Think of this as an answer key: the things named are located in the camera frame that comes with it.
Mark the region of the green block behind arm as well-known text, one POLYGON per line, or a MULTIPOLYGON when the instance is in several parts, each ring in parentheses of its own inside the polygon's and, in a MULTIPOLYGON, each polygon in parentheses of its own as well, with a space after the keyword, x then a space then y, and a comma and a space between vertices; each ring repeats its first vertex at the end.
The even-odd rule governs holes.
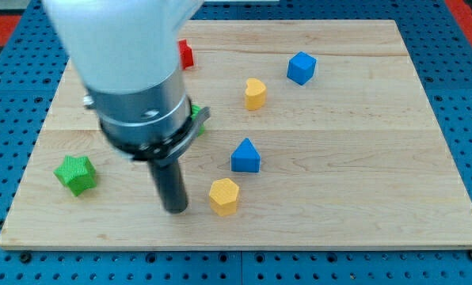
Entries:
MULTIPOLYGON (((194 120, 194 119, 198 116, 198 113, 200 112, 201 107, 198 106, 198 105, 196 105, 196 104, 193 104, 193 105, 191 106, 191 110, 192 110, 192 119, 194 120)), ((201 136, 201 135, 204 133, 204 131, 205 131, 205 127, 204 127, 204 124, 202 124, 202 125, 200 126, 200 129, 199 129, 197 135, 198 135, 198 136, 201 136)))

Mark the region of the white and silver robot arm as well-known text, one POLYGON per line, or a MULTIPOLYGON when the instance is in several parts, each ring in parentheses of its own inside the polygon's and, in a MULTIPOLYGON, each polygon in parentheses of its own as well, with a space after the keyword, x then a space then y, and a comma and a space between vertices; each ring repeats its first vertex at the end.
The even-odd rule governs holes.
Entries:
POLYGON ((177 36, 203 0, 44 0, 108 141, 138 161, 172 164, 210 112, 191 117, 177 36))

